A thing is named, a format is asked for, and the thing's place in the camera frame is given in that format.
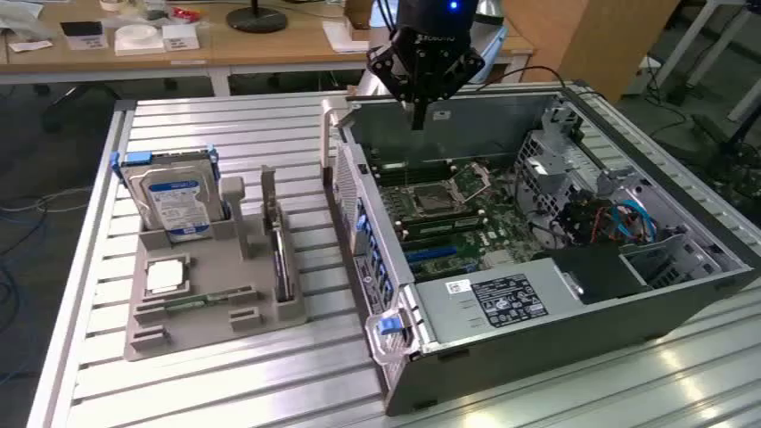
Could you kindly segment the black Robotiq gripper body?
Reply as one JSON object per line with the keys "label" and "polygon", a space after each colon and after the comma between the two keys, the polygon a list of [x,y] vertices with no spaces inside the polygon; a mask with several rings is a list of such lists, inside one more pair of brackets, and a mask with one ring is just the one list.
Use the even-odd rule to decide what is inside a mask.
{"label": "black Robotiq gripper body", "polygon": [[470,27],[476,1],[400,1],[392,51],[409,74],[444,73],[456,60],[477,62]]}

